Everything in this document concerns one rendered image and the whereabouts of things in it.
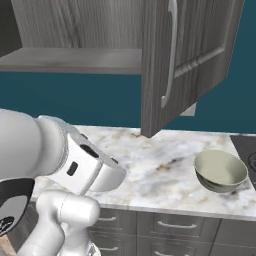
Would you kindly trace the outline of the black hob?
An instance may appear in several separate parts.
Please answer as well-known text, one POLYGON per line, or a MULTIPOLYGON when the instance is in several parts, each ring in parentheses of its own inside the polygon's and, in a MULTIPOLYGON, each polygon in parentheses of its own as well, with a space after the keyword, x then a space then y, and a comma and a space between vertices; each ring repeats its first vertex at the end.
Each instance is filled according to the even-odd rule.
POLYGON ((256 190, 256 136, 231 135, 230 139, 241 160, 248 168, 248 175, 256 190))

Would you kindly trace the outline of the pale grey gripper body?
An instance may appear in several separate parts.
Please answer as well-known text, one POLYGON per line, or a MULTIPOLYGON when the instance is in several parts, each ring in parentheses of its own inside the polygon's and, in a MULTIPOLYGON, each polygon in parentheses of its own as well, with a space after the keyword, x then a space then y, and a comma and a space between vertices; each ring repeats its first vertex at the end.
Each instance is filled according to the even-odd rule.
POLYGON ((126 177, 126 170, 112 158, 102 165, 96 179, 89 188, 92 192, 108 192, 117 189, 126 177))

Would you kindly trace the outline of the grey drawer front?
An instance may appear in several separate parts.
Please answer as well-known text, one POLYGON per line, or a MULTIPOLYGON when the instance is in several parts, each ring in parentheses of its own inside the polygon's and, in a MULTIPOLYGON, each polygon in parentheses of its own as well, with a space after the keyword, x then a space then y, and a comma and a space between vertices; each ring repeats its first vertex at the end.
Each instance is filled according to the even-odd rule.
POLYGON ((219 222, 220 220, 218 218, 138 212, 137 234, 147 237, 212 242, 217 232, 219 222), (195 229, 166 228, 158 225, 157 221, 177 225, 196 224, 197 227, 195 229))
POLYGON ((90 230, 126 235, 136 234, 137 217, 135 211, 102 208, 99 218, 109 218, 113 216, 117 218, 115 221, 97 221, 92 227, 90 227, 90 230))
POLYGON ((256 247, 214 244, 209 256, 256 256, 256 247))
POLYGON ((256 221, 222 219, 215 242, 225 245, 256 247, 256 221))
POLYGON ((156 256, 154 251, 182 252, 190 256, 209 256, 212 244, 181 239, 137 237, 137 256, 156 256))
POLYGON ((123 235, 114 233, 101 233, 101 232, 89 232, 91 240, 96 244, 98 248, 113 248, 119 249, 114 252, 100 251, 102 256, 136 256, 137 255, 137 243, 136 237, 133 235, 123 235))

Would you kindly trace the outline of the white wall socket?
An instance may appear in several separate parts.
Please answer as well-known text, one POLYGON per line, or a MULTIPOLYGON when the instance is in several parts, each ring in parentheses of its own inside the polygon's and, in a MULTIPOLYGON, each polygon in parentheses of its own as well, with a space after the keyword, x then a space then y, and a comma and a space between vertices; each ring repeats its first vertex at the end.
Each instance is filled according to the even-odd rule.
POLYGON ((195 112, 196 112, 196 104, 193 104, 182 113, 182 116, 194 116, 195 112))

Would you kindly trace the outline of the grey wood cabinet door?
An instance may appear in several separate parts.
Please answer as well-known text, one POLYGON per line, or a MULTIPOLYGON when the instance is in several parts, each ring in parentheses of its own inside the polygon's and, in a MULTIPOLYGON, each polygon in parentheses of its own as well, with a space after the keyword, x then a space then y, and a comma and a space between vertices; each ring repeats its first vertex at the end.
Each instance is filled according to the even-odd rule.
POLYGON ((172 37, 169 0, 144 0, 141 134, 150 138, 226 76, 245 0, 177 0, 175 71, 167 105, 172 37))

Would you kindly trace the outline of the grey wood wall cabinet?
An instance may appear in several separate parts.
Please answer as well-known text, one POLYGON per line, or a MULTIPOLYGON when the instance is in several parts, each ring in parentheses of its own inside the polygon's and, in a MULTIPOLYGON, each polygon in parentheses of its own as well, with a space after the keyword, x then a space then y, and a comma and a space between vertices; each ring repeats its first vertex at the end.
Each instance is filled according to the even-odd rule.
POLYGON ((0 0, 0 70, 139 74, 144 0, 0 0))

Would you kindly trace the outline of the pale green bowl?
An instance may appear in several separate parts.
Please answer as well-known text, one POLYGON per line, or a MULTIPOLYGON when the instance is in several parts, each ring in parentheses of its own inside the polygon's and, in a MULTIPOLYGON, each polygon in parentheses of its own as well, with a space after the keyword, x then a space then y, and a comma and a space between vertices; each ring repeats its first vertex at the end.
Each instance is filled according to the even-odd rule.
POLYGON ((234 191, 248 178, 248 168, 238 157, 221 150, 205 150, 194 159, 199 182, 216 193, 234 191))

